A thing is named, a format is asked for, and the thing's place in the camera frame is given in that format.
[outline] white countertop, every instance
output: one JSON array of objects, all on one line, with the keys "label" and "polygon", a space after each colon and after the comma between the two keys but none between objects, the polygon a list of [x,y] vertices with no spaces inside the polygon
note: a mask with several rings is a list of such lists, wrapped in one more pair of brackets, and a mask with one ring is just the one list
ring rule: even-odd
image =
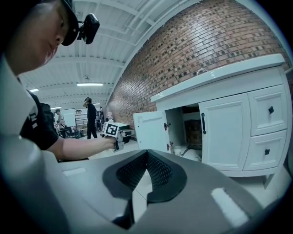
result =
[{"label": "white countertop", "polygon": [[206,85],[218,80],[229,78],[232,76],[248,73],[260,69],[276,67],[285,62],[281,54],[272,54],[261,56],[257,58],[248,59],[234,64],[229,64],[208,72],[205,72],[199,76],[190,78],[180,84],[174,85],[154,96],[151,97],[151,102],[161,100],[170,95],[178,94],[183,91],[194,89],[196,87]]}]

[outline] camera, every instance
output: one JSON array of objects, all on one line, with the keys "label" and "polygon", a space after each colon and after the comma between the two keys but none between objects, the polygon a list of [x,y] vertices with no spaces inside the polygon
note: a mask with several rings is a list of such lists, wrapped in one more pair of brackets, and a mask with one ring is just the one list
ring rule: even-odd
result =
[{"label": "camera", "polygon": [[91,44],[100,27],[99,21],[94,14],[88,14],[84,22],[79,21],[79,23],[81,23],[81,26],[79,27],[79,35],[77,39],[83,39],[87,45]]}]

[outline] drawer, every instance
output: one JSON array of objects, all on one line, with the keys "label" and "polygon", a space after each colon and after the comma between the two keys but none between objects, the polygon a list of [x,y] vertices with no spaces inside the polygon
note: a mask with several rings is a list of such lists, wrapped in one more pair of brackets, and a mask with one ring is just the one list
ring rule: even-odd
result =
[{"label": "drawer", "polygon": [[243,170],[260,170],[278,166],[283,152],[287,130],[250,137]]},{"label": "drawer", "polygon": [[248,93],[251,114],[251,136],[287,128],[288,113],[284,85]]}]

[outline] whiteboard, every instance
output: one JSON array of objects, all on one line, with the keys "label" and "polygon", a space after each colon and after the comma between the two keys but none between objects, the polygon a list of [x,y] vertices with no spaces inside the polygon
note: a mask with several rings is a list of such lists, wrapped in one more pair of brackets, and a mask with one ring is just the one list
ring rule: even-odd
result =
[{"label": "whiteboard", "polygon": [[[73,127],[76,125],[75,121],[75,109],[60,110],[61,115],[64,117],[65,125],[68,127]],[[57,123],[58,115],[55,113],[55,122]]]}]

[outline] black t-shirt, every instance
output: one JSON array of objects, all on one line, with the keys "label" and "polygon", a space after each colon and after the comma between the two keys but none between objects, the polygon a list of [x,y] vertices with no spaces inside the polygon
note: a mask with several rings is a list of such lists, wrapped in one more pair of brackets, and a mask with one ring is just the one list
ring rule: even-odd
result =
[{"label": "black t-shirt", "polygon": [[91,122],[95,121],[95,119],[96,119],[96,111],[97,110],[96,110],[95,106],[92,103],[89,103],[87,105],[87,120],[88,121],[91,121]]},{"label": "black t-shirt", "polygon": [[33,141],[41,150],[46,150],[57,141],[58,135],[47,122],[38,97],[31,92],[29,94],[34,99],[36,108],[30,112],[20,135]]}]

